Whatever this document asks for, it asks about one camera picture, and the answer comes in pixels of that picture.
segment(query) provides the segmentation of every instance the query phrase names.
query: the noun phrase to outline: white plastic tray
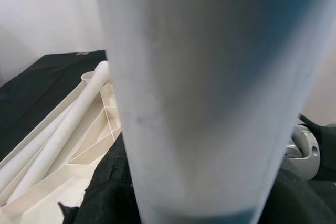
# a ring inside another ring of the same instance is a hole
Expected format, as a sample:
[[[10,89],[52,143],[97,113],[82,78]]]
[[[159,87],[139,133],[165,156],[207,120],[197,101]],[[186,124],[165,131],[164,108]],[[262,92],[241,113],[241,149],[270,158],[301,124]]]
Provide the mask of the white plastic tray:
[[[5,159],[0,168],[29,141],[67,108],[82,92],[81,82],[50,114],[44,118]],[[121,132],[113,86],[106,83],[57,156],[47,175],[38,184],[10,204],[6,201],[39,151],[23,170],[0,193],[0,224],[62,223],[58,202],[79,206],[96,166]]]

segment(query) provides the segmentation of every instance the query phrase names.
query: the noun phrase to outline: pvc pipe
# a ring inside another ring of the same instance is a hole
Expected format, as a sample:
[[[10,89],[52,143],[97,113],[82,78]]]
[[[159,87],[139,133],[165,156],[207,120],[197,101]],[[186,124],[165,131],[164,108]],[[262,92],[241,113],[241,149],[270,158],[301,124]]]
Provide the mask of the pvc pipe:
[[[2,192],[13,178],[31,160],[35,153],[51,137],[60,122],[64,119],[72,104],[63,110],[51,123],[49,123],[34,139],[0,169],[0,192]]]
[[[8,202],[12,202],[43,179],[108,79],[109,64],[107,61],[102,61],[97,65],[93,77],[86,84],[86,87],[74,102],[64,120],[59,124],[53,135],[50,137],[27,174],[16,187]]]
[[[142,223],[255,223],[335,0],[98,3]]]

